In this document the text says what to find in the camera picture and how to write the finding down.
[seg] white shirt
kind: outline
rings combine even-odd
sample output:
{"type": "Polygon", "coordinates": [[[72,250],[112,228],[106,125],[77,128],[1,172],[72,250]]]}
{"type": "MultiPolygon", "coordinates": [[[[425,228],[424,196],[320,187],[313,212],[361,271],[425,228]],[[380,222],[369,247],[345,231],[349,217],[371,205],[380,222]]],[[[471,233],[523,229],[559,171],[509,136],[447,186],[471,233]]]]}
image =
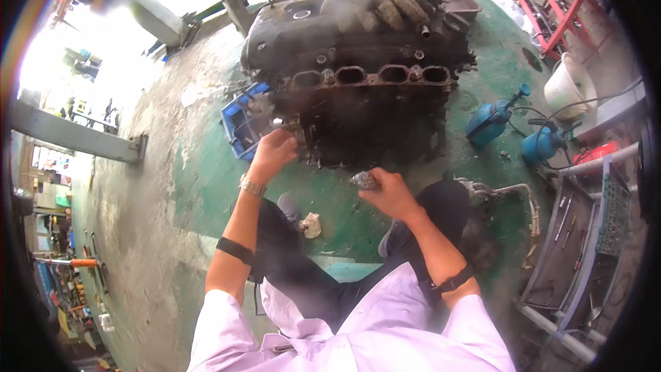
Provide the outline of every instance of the white shirt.
{"type": "Polygon", "coordinates": [[[266,279],[261,292],[267,315],[283,335],[264,335],[260,347],[237,300],[211,290],[195,329],[189,371],[514,372],[476,294],[454,306],[441,334],[424,330],[430,308],[409,263],[368,291],[337,334],[324,320],[303,318],[266,279]]]}

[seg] engine block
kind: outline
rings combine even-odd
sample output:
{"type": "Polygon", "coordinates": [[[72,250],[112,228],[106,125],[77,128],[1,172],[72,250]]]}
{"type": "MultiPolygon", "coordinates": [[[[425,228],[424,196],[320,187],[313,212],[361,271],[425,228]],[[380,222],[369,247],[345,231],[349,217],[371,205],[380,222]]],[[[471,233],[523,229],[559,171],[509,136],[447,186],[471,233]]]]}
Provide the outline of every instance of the engine block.
{"type": "Polygon", "coordinates": [[[428,0],[429,25],[341,33],[324,0],[264,6],[244,42],[244,71],[271,91],[272,119],[319,167],[367,169],[384,153],[431,159],[445,141],[445,103],[458,73],[475,69],[469,24],[428,0]]]}

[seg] orange handle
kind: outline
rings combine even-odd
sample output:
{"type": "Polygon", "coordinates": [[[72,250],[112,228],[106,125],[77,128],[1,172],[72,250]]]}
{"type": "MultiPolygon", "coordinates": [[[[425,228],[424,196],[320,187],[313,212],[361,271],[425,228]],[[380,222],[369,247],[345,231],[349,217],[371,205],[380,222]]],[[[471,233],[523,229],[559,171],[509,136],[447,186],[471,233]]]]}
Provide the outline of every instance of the orange handle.
{"type": "Polygon", "coordinates": [[[73,267],[86,267],[93,268],[96,267],[96,259],[71,259],[70,263],[73,267]]]}

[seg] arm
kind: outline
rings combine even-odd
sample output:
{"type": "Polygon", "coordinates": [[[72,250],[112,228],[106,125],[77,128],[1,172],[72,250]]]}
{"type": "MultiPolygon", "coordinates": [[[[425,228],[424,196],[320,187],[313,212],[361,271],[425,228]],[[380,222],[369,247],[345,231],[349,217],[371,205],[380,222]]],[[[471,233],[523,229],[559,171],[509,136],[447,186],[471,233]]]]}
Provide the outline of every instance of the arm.
{"type": "MultiPolygon", "coordinates": [[[[432,223],[424,208],[415,201],[402,176],[391,174],[382,168],[372,169],[369,173],[381,184],[381,191],[360,191],[359,196],[393,219],[406,223],[420,245],[425,265],[434,283],[440,285],[450,277],[458,275],[466,267],[466,259],[432,223]]],[[[456,290],[441,294],[441,297],[452,309],[461,298],[471,294],[480,294],[475,277],[468,279],[456,290]]]]}
{"type": "MultiPolygon", "coordinates": [[[[295,147],[295,138],[284,129],[276,129],[261,138],[246,178],[260,186],[266,186],[286,162],[296,157],[293,151],[295,147]]],[[[240,190],[236,207],[223,232],[223,237],[241,244],[253,253],[257,245],[257,219],[261,201],[260,197],[240,190]]],[[[214,289],[225,291],[242,305],[243,289],[249,274],[250,266],[226,252],[217,250],[207,271],[205,292],[214,289]]]]}

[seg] black pants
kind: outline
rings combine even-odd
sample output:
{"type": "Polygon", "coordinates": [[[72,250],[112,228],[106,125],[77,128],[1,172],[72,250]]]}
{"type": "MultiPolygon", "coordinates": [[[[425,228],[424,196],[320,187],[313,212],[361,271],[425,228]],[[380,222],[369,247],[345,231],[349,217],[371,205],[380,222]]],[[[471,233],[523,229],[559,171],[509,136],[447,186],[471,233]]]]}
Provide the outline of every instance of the black pants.
{"type": "MultiPolygon", "coordinates": [[[[416,200],[431,221],[455,245],[461,237],[469,212],[467,189],[455,181],[425,187],[416,200]]],[[[300,235],[280,208],[262,200],[257,224],[257,251],[251,278],[263,277],[288,296],[304,318],[321,318],[333,333],[342,326],[360,300],[393,269],[410,262],[430,306],[440,298],[431,292],[431,279],[422,251],[409,228],[400,223],[388,238],[390,257],[384,265],[359,281],[338,283],[301,251],[300,235]]]]}

